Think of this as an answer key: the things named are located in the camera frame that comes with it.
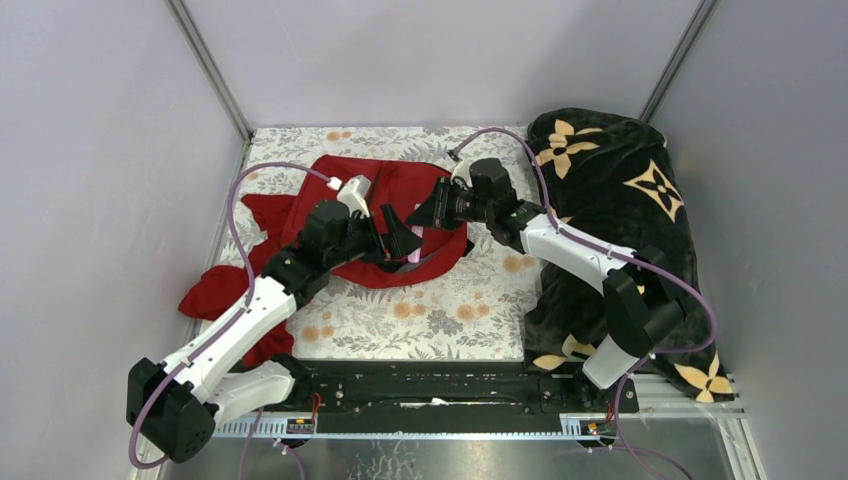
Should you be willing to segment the pink marker pen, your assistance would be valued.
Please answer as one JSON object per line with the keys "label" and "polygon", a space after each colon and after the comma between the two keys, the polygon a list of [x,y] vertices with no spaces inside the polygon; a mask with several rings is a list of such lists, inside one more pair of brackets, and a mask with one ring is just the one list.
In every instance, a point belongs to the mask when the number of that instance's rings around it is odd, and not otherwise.
{"label": "pink marker pen", "polygon": [[425,244],[424,229],[421,226],[413,225],[410,227],[411,232],[417,237],[417,248],[407,256],[409,263],[417,264],[421,261],[422,248]]}

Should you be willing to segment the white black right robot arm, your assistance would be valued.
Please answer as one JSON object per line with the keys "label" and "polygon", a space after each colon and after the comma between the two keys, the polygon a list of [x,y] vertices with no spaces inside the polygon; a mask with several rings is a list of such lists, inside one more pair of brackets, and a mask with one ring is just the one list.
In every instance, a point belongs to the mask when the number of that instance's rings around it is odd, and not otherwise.
{"label": "white black right robot arm", "polygon": [[407,222],[440,230],[483,223],[498,243],[559,267],[602,296],[607,335],[573,386],[583,410],[597,412],[607,405],[612,385],[685,319],[682,289],[662,269],[661,251],[604,243],[551,219],[541,205],[518,197],[496,158],[462,165],[439,179]]}

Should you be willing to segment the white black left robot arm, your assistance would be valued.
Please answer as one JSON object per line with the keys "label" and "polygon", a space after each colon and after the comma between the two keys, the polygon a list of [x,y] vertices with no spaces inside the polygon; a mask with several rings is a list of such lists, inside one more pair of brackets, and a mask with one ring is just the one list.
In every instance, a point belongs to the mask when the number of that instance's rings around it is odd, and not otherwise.
{"label": "white black left robot arm", "polygon": [[385,204],[387,230],[337,200],[322,201],[306,217],[294,243],[272,256],[247,290],[202,334],[155,363],[139,360],[128,374],[126,420],[132,427],[131,463],[145,438],[167,460],[196,455],[216,428],[268,404],[296,411],[310,385],[283,363],[264,362],[248,372],[232,367],[267,333],[290,318],[329,282],[331,272],[355,260],[403,259],[424,241]]}

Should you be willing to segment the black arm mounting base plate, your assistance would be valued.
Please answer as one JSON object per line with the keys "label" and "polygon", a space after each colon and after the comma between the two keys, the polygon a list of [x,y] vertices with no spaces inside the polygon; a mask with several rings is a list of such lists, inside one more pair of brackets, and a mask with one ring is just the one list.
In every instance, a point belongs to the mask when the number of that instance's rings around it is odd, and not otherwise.
{"label": "black arm mounting base plate", "polygon": [[303,413],[320,434],[564,434],[564,421],[640,410],[632,382],[621,399],[569,363],[558,373],[510,361],[304,360],[291,396],[267,407]]}

